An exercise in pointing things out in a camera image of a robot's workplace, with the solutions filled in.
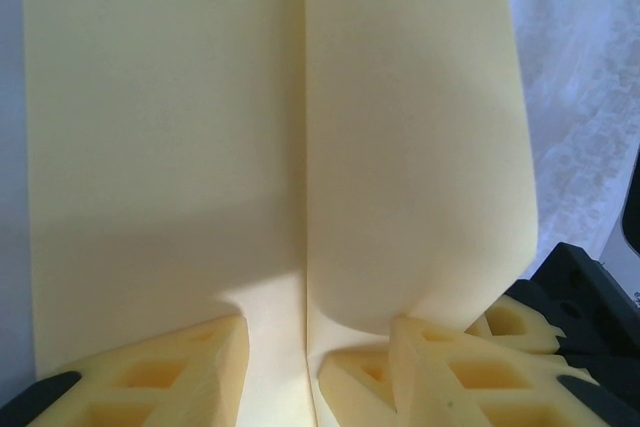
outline yellow foam sheet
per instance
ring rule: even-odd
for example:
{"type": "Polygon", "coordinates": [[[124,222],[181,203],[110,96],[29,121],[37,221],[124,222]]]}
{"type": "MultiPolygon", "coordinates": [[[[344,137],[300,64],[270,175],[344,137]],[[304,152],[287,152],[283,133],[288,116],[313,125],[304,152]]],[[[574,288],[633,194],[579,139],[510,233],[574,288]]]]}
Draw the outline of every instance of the yellow foam sheet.
{"type": "Polygon", "coordinates": [[[508,0],[307,0],[309,366],[412,313],[463,330],[536,244],[508,0]]]}
{"type": "Polygon", "coordinates": [[[303,1],[25,0],[41,374],[241,310],[238,425],[310,425],[306,273],[315,385],[326,351],[398,312],[464,328],[524,270],[507,0],[303,1]]]}
{"type": "Polygon", "coordinates": [[[24,0],[40,375],[240,310],[238,425],[313,425],[302,6],[24,0]]]}

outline yellow foam block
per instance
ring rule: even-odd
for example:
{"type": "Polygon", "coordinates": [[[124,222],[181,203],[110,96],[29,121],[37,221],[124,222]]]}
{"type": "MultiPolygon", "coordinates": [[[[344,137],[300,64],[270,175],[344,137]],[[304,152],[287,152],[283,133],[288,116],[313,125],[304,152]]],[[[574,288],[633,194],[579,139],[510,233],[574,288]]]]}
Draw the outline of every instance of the yellow foam block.
{"type": "Polygon", "coordinates": [[[496,300],[467,333],[531,354],[554,354],[560,348],[557,336],[566,337],[540,312],[506,295],[496,300]]]}
{"type": "Polygon", "coordinates": [[[247,324],[225,317],[61,369],[82,379],[34,427],[230,427],[249,358],[247,324]]]}
{"type": "Polygon", "coordinates": [[[319,373],[320,391],[341,427],[391,427],[396,407],[387,351],[329,354],[319,373]]]}
{"type": "Polygon", "coordinates": [[[394,320],[389,361],[402,427],[607,425],[556,380],[588,375],[427,321],[394,320]]]}

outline black plastic piece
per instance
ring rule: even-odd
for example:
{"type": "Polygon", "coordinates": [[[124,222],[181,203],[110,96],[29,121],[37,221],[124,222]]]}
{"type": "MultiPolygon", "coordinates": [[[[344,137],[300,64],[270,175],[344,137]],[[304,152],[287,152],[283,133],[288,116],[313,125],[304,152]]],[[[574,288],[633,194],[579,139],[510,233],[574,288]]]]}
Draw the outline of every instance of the black plastic piece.
{"type": "Polygon", "coordinates": [[[640,426],[640,414],[604,387],[570,375],[561,375],[558,382],[610,427],[640,426]]]}
{"type": "Polygon", "coordinates": [[[640,152],[622,211],[622,233],[633,250],[640,255],[640,152]]]}
{"type": "Polygon", "coordinates": [[[531,280],[552,300],[577,307],[610,354],[640,358],[640,310],[580,247],[558,244],[531,280]]]}
{"type": "Polygon", "coordinates": [[[567,355],[567,363],[587,369],[600,385],[640,414],[640,360],[630,357],[567,355]]]}
{"type": "Polygon", "coordinates": [[[81,378],[82,375],[79,372],[70,371],[36,382],[0,408],[0,426],[28,425],[81,378]]]}
{"type": "Polygon", "coordinates": [[[598,335],[580,308],[573,303],[555,302],[538,284],[518,280],[505,295],[540,312],[551,325],[563,330],[565,337],[557,337],[560,348],[556,354],[607,354],[605,341],[598,335]]]}

